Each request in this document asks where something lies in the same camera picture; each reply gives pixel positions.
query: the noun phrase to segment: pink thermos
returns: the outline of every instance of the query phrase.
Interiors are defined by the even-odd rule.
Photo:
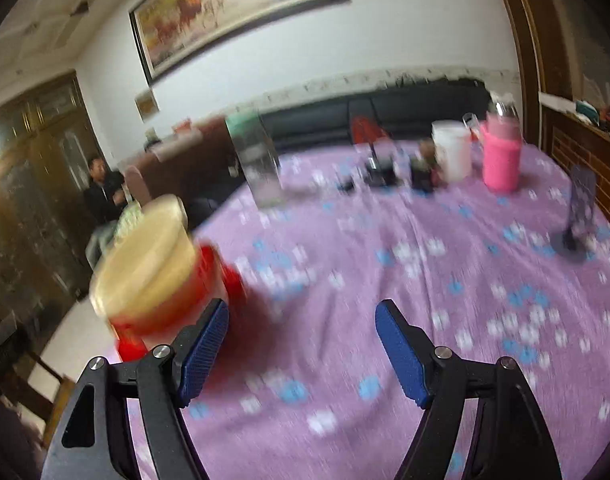
[[[512,102],[495,100],[494,109],[480,125],[483,137],[483,182],[494,192],[511,193],[518,188],[522,134]]]

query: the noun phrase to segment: floor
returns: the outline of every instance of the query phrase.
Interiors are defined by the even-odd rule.
[[[45,347],[43,360],[59,374],[78,380],[92,357],[107,353],[114,345],[112,331],[96,316],[89,299],[75,304],[65,316]],[[58,381],[37,366],[29,376],[29,384],[48,399],[53,399]],[[28,410],[22,419],[44,429],[44,422]]]

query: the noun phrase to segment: white cup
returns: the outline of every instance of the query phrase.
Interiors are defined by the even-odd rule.
[[[458,182],[471,174],[471,132],[461,121],[435,121],[432,137],[436,161],[447,182]]]

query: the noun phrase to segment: ceiling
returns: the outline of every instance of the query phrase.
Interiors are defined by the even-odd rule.
[[[0,25],[0,73],[73,60],[123,0],[18,0]]]

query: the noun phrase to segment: brick pattern wall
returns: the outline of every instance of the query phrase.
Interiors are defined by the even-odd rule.
[[[610,168],[596,155],[580,146],[575,140],[557,127],[552,128],[553,159],[569,173],[575,164],[589,166],[596,174],[596,203],[610,221]]]

